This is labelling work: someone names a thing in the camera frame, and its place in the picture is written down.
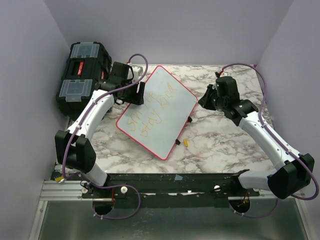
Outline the yellow marker cap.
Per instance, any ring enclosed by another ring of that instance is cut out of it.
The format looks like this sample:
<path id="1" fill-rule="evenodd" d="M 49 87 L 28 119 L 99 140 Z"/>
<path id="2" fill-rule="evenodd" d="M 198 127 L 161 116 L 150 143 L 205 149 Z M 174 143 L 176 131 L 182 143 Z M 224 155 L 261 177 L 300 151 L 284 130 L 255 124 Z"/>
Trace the yellow marker cap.
<path id="1" fill-rule="evenodd" d="M 184 139 L 183 142 L 184 142 L 185 147 L 188 147 L 188 146 L 189 146 L 187 139 Z"/>

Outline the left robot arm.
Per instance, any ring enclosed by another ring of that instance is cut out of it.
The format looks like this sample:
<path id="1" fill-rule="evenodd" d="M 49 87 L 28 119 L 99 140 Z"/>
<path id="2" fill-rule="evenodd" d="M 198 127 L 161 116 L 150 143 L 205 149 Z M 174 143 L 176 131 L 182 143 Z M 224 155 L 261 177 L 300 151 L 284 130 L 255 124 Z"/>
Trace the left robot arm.
<path id="1" fill-rule="evenodd" d="M 96 164 L 92 137 L 104 115 L 117 103 L 140 106 L 144 103 L 145 83 L 142 81 L 148 68 L 115 62 L 108 79 L 99 82 L 98 89 L 89 96 L 89 102 L 67 130 L 59 130 L 55 137 L 57 162 L 62 166 L 62 176 L 69 179 L 66 169 L 76 170 L 90 182 L 93 191 L 101 198 L 107 197 L 111 185 L 108 174 Z"/>

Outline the pink framed whiteboard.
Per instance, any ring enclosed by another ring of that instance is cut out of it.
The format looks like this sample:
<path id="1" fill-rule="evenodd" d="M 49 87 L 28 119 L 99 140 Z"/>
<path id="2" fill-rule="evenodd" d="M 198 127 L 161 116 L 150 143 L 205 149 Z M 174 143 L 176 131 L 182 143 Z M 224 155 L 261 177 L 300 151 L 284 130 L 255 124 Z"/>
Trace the pink framed whiteboard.
<path id="1" fill-rule="evenodd" d="M 163 66 L 145 81 L 142 105 L 130 104 L 116 127 L 161 160 L 170 155 L 198 98 Z"/>

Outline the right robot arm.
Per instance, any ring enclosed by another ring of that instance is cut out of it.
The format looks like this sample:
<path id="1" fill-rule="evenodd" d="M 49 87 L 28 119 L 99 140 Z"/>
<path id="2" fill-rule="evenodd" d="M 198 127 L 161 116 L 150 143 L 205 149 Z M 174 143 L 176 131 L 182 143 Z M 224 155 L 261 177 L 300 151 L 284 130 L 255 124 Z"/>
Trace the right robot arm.
<path id="1" fill-rule="evenodd" d="M 234 78 L 217 78 L 215 84 L 207 86 L 198 104 L 206 110 L 223 112 L 227 119 L 252 137 L 274 166 L 272 171 L 240 172 L 230 183 L 234 195 L 241 196 L 248 189 L 259 189 L 285 199 L 310 184 L 314 158 L 292 148 L 259 115 L 258 108 L 250 100 L 241 99 Z"/>

